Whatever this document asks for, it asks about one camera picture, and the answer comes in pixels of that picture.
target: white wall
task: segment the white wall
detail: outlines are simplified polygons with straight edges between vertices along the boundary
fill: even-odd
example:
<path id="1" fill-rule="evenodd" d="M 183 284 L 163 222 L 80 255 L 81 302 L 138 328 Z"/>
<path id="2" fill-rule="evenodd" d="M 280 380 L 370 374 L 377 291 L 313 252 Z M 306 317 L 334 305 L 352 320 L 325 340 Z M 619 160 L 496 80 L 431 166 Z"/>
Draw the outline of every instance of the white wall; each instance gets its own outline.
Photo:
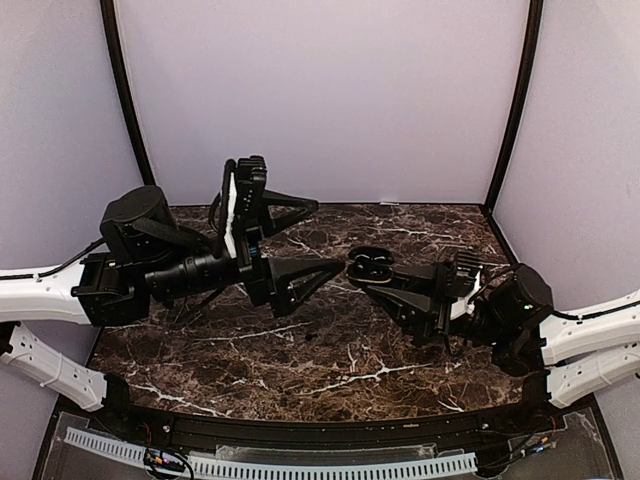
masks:
<path id="1" fill-rule="evenodd" d="M 496 218 L 518 257 L 575 308 L 640 288 L 640 4 L 551 0 Z M 627 478 L 640 383 L 598 395 Z"/>
<path id="2" fill-rule="evenodd" d="M 139 174 L 99 2 L 0 0 L 0 11 L 0 269 L 50 265 L 100 236 L 106 203 Z M 86 360 L 94 329 L 36 323 Z M 0 478 L 31 478 L 55 399 L 0 365 Z"/>
<path id="3" fill-rule="evenodd" d="M 323 201 L 482 202 L 528 2 L 119 0 L 149 155 L 170 203 L 227 158 Z"/>

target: white vent grille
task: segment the white vent grille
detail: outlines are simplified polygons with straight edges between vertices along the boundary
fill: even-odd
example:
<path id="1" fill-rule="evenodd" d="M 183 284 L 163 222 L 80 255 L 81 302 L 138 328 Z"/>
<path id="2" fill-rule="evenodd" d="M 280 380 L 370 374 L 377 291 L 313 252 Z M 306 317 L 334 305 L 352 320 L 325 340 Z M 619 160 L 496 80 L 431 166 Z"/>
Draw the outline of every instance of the white vent grille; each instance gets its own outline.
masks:
<path id="1" fill-rule="evenodd" d="M 144 468 L 144 447 L 102 437 L 75 428 L 67 429 L 65 443 L 111 460 Z M 474 453 L 377 465 L 330 467 L 264 465 L 189 456 L 196 478 L 231 480 L 422 480 L 477 471 Z"/>

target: marble surface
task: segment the marble surface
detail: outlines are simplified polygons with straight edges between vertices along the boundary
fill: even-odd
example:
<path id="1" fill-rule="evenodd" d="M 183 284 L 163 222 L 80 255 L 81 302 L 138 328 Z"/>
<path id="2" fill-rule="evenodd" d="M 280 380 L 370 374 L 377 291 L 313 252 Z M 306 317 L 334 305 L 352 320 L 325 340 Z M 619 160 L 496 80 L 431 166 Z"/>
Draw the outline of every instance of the marble surface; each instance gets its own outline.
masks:
<path id="1" fill-rule="evenodd" d="M 207 208 L 173 209 L 208 232 Z M 279 257 L 346 259 L 357 245 L 390 249 L 399 264 L 473 249 L 489 268 L 506 259 L 479 209 L 445 205 L 323 205 L 263 242 Z M 354 289 L 344 273 L 289 317 L 251 306 L 241 286 L 192 315 L 201 297 L 149 319 L 106 329 L 91 367 L 119 374 L 138 405 L 200 415 L 283 421 L 411 418 L 517 402 L 522 380 L 493 366 L 486 348 L 452 357 L 422 348 Z"/>

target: black frame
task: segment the black frame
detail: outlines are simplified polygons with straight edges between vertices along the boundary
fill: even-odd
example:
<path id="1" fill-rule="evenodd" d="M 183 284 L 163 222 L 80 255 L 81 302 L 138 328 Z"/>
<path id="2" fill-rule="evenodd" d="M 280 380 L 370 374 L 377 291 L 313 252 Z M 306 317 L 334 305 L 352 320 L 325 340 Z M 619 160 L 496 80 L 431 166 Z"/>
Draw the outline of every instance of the black frame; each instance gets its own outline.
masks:
<path id="1" fill-rule="evenodd" d="M 140 175 L 145 184 L 155 185 L 126 76 L 114 3 L 113 0 L 100 0 L 100 4 L 114 78 L 131 143 L 136 154 Z M 493 210 L 504 183 L 522 118 L 540 31 L 542 6 L 543 0 L 530 0 L 522 57 L 504 138 L 486 200 L 484 204 L 478 205 L 508 261 L 512 264 L 517 262 L 517 258 L 496 223 L 493 217 Z M 229 420 L 177 414 L 137 406 L 131 408 L 130 415 L 139 417 L 142 421 L 148 423 L 154 431 L 154 438 L 159 439 L 158 443 L 178 449 L 193 448 L 212 451 L 215 450 L 216 445 L 225 444 L 323 450 L 382 448 L 435 443 L 440 451 L 464 448 L 467 451 L 475 451 L 480 454 L 484 452 L 485 455 L 487 452 L 492 455 L 502 455 L 508 452 L 506 439 L 504 437 L 500 439 L 491 438 L 490 435 L 487 437 L 487 432 L 484 431 L 486 426 L 490 426 L 491 429 L 504 428 L 506 421 L 508 422 L 510 419 L 521 415 L 523 408 L 530 408 L 531 400 L 533 399 L 535 400 L 534 404 L 537 404 L 538 407 L 543 405 L 542 408 L 550 412 L 549 414 L 557 420 L 560 420 L 562 415 L 571 411 L 591 408 L 608 457 L 612 462 L 614 474 L 616 478 L 623 478 L 613 442 L 593 394 L 582 398 L 567 409 L 557 410 L 546 403 L 546 388 L 541 386 L 539 382 L 536 382 L 535 388 L 530 390 L 529 393 L 531 392 L 533 392 L 533 398 L 525 398 L 525 396 L 530 395 L 523 393 L 523 401 L 519 404 L 493 407 L 468 413 L 382 422 L 301 424 Z M 38 463 L 34 471 L 34 480 L 39 479 L 42 473 L 46 453 L 61 412 L 95 418 L 78 409 L 77 406 L 64 397 L 59 398 L 41 446 Z M 100 424 L 95 424 L 94 426 L 101 428 Z"/>

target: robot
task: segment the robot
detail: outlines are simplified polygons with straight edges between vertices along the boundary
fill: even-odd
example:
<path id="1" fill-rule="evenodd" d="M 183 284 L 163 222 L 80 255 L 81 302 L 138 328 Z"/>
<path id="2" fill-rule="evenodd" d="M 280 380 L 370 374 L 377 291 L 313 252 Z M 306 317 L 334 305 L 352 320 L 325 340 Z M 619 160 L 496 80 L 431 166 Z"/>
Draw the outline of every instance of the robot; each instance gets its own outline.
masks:
<path id="1" fill-rule="evenodd" d="M 314 200 L 266 190 L 266 174 L 262 157 L 226 163 L 209 212 L 213 237 L 178 225 L 162 190 L 145 186 L 111 202 L 102 238 L 68 262 L 44 271 L 0 271 L 0 361 L 88 412 L 118 411 L 129 404 L 126 382 L 66 358 L 29 331 L 28 321 L 127 325 L 148 315 L 151 298 L 170 306 L 209 292 L 204 302 L 210 302 L 237 283 L 254 306 L 269 304 L 276 317 L 295 311 L 345 264 L 261 254 L 262 239 L 318 209 Z M 273 217 L 272 206 L 293 210 Z M 107 252 L 92 253 L 103 244 Z M 558 312 L 551 288 L 524 264 L 483 282 L 481 263 L 467 252 L 430 265 L 396 266 L 388 250 L 360 246 L 349 260 L 349 281 L 416 345 L 442 338 L 449 347 L 453 336 L 491 346 L 493 363 L 505 373 L 542 376 L 543 401 L 555 407 L 640 371 L 640 291 Z"/>

